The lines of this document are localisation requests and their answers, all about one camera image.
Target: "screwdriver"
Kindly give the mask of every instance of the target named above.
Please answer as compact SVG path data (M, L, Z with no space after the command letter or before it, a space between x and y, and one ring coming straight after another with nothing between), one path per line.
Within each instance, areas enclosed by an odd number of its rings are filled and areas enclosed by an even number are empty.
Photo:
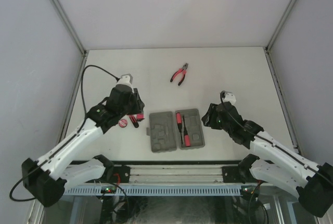
M191 142L189 141L189 136L187 133L187 129L185 126L185 117L183 116L183 122L184 122L184 140L185 140L185 146L190 147L191 146Z
M177 120L177 126L178 126L178 129L179 129L179 133L181 134L182 146L184 146L183 137L182 137L183 124L182 124L181 113L177 113L176 114L176 120Z

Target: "gray wall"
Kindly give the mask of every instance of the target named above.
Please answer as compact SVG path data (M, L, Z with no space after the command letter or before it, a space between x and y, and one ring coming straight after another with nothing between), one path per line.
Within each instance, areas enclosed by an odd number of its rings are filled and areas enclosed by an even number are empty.
M298 0L272 49L304 155L333 164L333 0Z
M81 56L49 0L0 0L0 216L23 223L8 195L21 163L55 145ZM16 198L31 196L21 185Z

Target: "cable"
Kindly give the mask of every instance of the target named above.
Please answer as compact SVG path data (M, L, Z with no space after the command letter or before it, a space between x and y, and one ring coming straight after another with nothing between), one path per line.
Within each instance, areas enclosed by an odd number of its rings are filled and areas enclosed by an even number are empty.
M38 167L36 167L35 169L31 170L27 175L25 175L24 177L22 177L18 182L15 183L15 185L11 188L10 192L9 192L9 198L14 201L14 202L28 202L28 201L32 201L36 198L29 198L29 199L16 199L13 197L13 192L15 190L15 188L23 181L25 180L29 175L31 175L32 173L34 173L36 170L40 169L47 161L42 162Z
M126 203L127 203L127 217L130 218L130 203L129 203L129 197L127 196L126 192L119 185L117 185L115 183L100 180L100 179L95 179L95 181L111 184L111 185L115 186L116 188L118 188L124 194L125 199L126 199Z
M230 115L230 117L234 120L235 123L237 123L242 129L244 129L246 132L252 134L253 136L268 142L270 145L273 145L274 143L264 137L261 137L260 135L254 134L251 131L249 131L248 129L246 129L242 124L240 124L227 110L227 108L224 105L224 102L222 101L222 106L224 108L224 110ZM275 148L281 150L283 153L285 153L286 155L290 156L292 159L294 159L295 161L297 161L300 165L305 166L305 163L301 162L300 160L298 160L296 157L292 156L291 154L289 154L286 150L284 150L283 148L279 147L278 145L275 144ZM314 170L311 167L304 167L304 169L308 169L311 172L314 172L315 174L319 175L320 177L322 177L326 182L328 182L328 184L330 184L333 187L333 182L331 182L329 179L327 179L325 176L323 176L321 173L319 173L318 171Z
M84 111L84 120L83 120L83 123L81 124L81 126L79 127L79 130L78 130L78 133L81 131L81 129L83 128L87 118L86 118L86 114L87 114L87 108L86 108L86 105L85 105L85 100L84 100L84 95L83 95L83 78L84 78L84 74L87 70L87 68L89 67L94 67L94 68L97 68L97 69L100 69L102 71L104 71L105 73L109 74L110 76L114 77L116 79L116 81L118 82L120 79L118 77L116 77L115 75L111 74L110 72L106 71L105 69L101 68L100 66L97 66L97 65L87 65L83 71L82 71L82 75L81 75L81 99L82 99L82 104L83 104L83 111Z
M82 98L82 104L83 104L83 110L84 110L84 120L81 124L81 126L79 127L79 129L77 130L77 132L66 142L63 144L63 146L61 146L59 149L57 149L52 155L50 155L49 158L53 158L60 150L63 149L63 147L65 147L68 143L70 143L79 133L80 131L82 130L84 124L86 123L87 121L87 118L86 118L86 114L87 114L87 109L86 109L86 105L85 105L85 100L84 100L84 95L83 95L83 77L84 77L84 74L85 74L85 71L87 70L87 68L89 67L94 67L94 68L97 68L97 69L100 69L102 71L104 71L105 73L109 74L110 76L114 77L116 79L116 81L118 82L120 79L118 77L116 77L115 75L111 74L110 72L106 71L105 69L101 68L100 66L97 66L97 65L87 65L83 71L82 71L82 75L81 75L81 98ZM28 201L32 201L32 200L35 200L36 198L29 198L29 199L16 199L13 197L13 192L15 190L15 188L25 179L27 178L29 175L31 175L32 173L34 173L36 170L38 170L39 168L41 168L45 163L47 162L44 161L42 162L38 167L36 167L35 169L33 169L31 172L29 172L26 176L22 177L18 182L15 183L15 185L11 188L10 192L9 192L9 198L14 201L14 202L28 202Z
M253 196L254 196L255 191L260 187L260 185L261 185L262 183L264 183L264 182L263 182L263 181L260 181L260 182L258 183L258 185L255 187L255 189L253 190L253 192L251 193L252 195L251 195L251 197L250 197L249 206L248 206L248 217L249 217L250 224L252 224L251 216L250 216L250 205L251 205L251 201L252 201L252 199L253 199Z
M262 202L257 199L257 202L259 203L259 205L262 207L262 209L264 210L264 213L266 214L266 220L267 220L267 224L270 224L270 218L268 216L268 212L267 209L265 208L264 204L262 204Z

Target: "red bottle cap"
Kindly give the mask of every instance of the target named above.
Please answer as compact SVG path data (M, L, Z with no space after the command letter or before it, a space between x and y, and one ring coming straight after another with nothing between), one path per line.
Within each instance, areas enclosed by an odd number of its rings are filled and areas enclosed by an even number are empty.
M118 122L118 125L120 126L120 128L125 128L127 126L127 120L126 119L121 119Z

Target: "red screwdriver handle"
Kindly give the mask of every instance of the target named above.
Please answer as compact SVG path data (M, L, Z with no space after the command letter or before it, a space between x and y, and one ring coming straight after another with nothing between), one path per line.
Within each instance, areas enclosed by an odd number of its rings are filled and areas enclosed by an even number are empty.
M181 116L181 113L177 113L177 114L176 114L176 120L177 120L177 124L182 123L182 116Z
M184 136L184 140L185 140L185 146L190 147L191 146L191 141L189 140L188 135Z

